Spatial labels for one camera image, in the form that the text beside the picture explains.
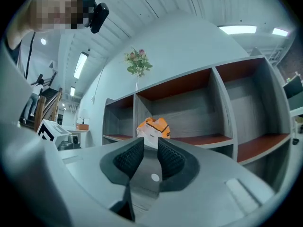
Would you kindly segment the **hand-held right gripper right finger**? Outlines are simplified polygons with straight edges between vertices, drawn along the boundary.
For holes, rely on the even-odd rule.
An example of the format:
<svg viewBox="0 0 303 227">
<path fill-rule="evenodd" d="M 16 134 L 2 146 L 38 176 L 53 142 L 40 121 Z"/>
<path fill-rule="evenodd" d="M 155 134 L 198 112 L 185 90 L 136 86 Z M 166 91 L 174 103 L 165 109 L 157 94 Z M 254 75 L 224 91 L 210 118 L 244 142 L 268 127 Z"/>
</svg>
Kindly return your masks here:
<svg viewBox="0 0 303 227">
<path fill-rule="evenodd" d="M 158 139 L 157 158 L 162 172 L 160 192 L 185 189 L 200 171 L 200 164 L 195 156 L 163 138 Z"/>
</svg>

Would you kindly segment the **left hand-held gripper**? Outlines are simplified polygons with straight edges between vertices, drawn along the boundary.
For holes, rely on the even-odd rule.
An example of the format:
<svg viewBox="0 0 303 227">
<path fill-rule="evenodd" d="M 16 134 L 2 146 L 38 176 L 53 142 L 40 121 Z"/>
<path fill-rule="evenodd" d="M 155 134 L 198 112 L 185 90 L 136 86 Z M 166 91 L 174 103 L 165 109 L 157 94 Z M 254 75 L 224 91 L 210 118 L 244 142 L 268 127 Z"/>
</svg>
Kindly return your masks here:
<svg viewBox="0 0 303 227">
<path fill-rule="evenodd" d="M 54 121 L 43 119 L 37 134 L 44 140 L 52 141 L 58 151 L 81 148 L 78 136 L 67 131 Z"/>
</svg>

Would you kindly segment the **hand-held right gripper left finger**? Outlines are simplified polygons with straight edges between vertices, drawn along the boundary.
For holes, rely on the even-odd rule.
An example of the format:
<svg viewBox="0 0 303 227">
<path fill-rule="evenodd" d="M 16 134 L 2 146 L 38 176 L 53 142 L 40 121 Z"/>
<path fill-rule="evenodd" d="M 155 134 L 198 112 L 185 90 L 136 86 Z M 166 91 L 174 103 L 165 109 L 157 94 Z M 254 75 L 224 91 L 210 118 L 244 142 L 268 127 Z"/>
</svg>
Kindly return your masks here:
<svg viewBox="0 0 303 227">
<path fill-rule="evenodd" d="M 105 154 L 100 160 L 102 173 L 113 183 L 124 187 L 123 197 L 110 210 L 117 215 L 135 222 L 132 206 L 130 180 L 137 171 L 144 157 L 144 139 L 137 138 Z"/>
</svg>

